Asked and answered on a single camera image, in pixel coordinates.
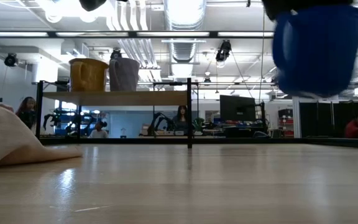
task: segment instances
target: security camera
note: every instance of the security camera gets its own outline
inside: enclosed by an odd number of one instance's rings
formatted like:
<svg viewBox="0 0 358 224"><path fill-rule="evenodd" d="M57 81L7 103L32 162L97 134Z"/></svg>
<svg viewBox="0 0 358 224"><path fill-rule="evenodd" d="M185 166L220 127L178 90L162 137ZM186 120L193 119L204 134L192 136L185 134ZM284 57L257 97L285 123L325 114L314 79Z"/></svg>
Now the security camera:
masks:
<svg viewBox="0 0 358 224"><path fill-rule="evenodd" d="M230 40L224 40L221 47L218 49L218 53L216 54L216 62L224 63L224 61L226 61L226 59L230 56L230 51Z"/></svg>
<svg viewBox="0 0 358 224"><path fill-rule="evenodd" d="M122 58L121 49L113 49L110 59Z"/></svg>
<svg viewBox="0 0 358 224"><path fill-rule="evenodd" d="M4 61L5 65L8 67L16 67L19 61L17 60L15 53L8 53Z"/></svg>

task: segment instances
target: ceiling pipe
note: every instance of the ceiling pipe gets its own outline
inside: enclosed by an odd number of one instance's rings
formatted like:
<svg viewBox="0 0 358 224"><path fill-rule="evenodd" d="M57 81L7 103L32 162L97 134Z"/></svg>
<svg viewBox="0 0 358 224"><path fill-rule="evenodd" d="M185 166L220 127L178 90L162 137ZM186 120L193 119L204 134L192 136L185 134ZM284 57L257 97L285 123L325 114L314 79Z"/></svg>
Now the ceiling pipe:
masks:
<svg viewBox="0 0 358 224"><path fill-rule="evenodd" d="M111 28L111 24L114 26L115 30L122 30L120 23L118 21L118 3L116 0L110 0L111 12L112 16L106 18L107 25L109 29ZM124 49L125 53L128 55L128 58L135 59L135 52L132 50L131 45L128 43L127 39L119 39L119 45Z"/></svg>
<svg viewBox="0 0 358 224"><path fill-rule="evenodd" d="M129 26L127 23L127 3L126 2L120 2L121 6L121 19L120 24L124 30L129 30ZM137 60L142 67L146 67L146 63L143 60L143 56L139 51L139 48L137 47L134 39L129 39L129 45L131 47L131 50L133 51L133 56L135 56L135 60Z"/></svg>
<svg viewBox="0 0 358 224"><path fill-rule="evenodd" d="M139 1L139 10L140 10L140 27L142 30L148 30L147 22L146 22L146 1L140 0ZM153 68L158 68L157 60L155 59L154 49L152 45L151 39L145 39L145 52L148 52L150 55L150 62L153 65Z"/></svg>
<svg viewBox="0 0 358 224"><path fill-rule="evenodd" d="M130 4L130 7L131 7L131 18L130 18L130 23L131 23L131 26L132 26L132 29L133 30L139 30L139 27L137 26L137 16L136 16L136 1L135 0L129 0L129 4ZM137 47L137 44L136 42L139 43L139 45L142 47L143 51L144 51L144 54L146 56L146 59L147 59L147 64L145 62L145 59L143 58L143 54L142 52L140 51L140 49ZM132 46L135 45L135 50L136 52L138 53L139 55L139 59L142 61L142 66L143 68L151 68L152 65L151 65L151 61L150 61L150 57L149 57L149 54L147 52L147 49L145 47L145 44L143 42L142 39L137 39L136 41L134 39L131 39L131 43L132 43Z"/></svg>
<svg viewBox="0 0 358 224"><path fill-rule="evenodd" d="M164 0L168 30L200 30L206 11L206 0ZM195 43L171 43L172 62L192 62L195 59ZM190 77L193 65L171 65L177 77Z"/></svg>

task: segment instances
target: wooden shelf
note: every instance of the wooden shelf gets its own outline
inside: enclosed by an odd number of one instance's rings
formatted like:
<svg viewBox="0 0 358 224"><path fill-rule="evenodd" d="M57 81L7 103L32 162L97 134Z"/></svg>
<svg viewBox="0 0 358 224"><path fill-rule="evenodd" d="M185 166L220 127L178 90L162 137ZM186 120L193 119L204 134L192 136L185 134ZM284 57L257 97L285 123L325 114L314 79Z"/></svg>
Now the wooden shelf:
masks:
<svg viewBox="0 0 358 224"><path fill-rule="evenodd" d="M45 92L44 97L82 106L187 105L186 91Z"/></svg>

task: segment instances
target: mug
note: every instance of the mug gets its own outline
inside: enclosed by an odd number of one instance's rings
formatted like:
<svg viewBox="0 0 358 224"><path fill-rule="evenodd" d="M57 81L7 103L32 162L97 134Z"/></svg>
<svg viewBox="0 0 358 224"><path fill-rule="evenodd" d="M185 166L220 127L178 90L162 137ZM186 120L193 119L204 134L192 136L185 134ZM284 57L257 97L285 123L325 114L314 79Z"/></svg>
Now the mug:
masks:
<svg viewBox="0 0 358 224"><path fill-rule="evenodd" d="M110 60L110 91L136 91L140 63L129 58Z"/></svg>
<svg viewBox="0 0 358 224"><path fill-rule="evenodd" d="M277 16L273 38L276 82L286 94L337 95L349 85L358 49L358 8L316 6Z"/></svg>
<svg viewBox="0 0 358 224"><path fill-rule="evenodd" d="M105 91L108 65L91 58L69 61L70 91Z"/></svg>

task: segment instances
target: robotic arm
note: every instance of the robotic arm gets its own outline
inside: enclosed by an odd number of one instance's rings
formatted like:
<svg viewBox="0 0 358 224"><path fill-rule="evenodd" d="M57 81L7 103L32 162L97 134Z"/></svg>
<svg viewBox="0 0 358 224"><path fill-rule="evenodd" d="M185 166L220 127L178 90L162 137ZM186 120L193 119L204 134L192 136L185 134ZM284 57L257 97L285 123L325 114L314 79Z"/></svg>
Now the robotic arm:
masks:
<svg viewBox="0 0 358 224"><path fill-rule="evenodd" d="M64 114L68 114L68 113L72 113L72 111L63 111L63 110L55 109L53 111L53 114L47 114L44 116L44 125L42 127L44 128L44 130L47 129L47 123L48 123L49 118L52 118L51 122L53 122L53 124L51 124L50 126L51 127L57 126L59 123L62 122L60 117ZM72 133L71 127L73 126L73 124L81 125L82 117L89 117L89 123L87 124L87 126L84 129L86 133L88 132L91 124L96 121L96 119L92 117L92 114L85 114L85 115L81 116L77 113L74 113L73 122L65 128L67 135L70 135Z"/></svg>
<svg viewBox="0 0 358 224"><path fill-rule="evenodd" d="M155 121L157 120L158 117L160 117L160 119L158 119L158 123L156 126L154 126ZM147 135L152 136L155 134L155 130L158 130L158 127L160 126L160 123L165 120L167 121L167 131L173 131L175 130L175 123L172 121L172 119L168 118L167 116L165 116L163 113L158 112L154 115L153 117L153 121L150 125L150 127L147 129Z"/></svg>

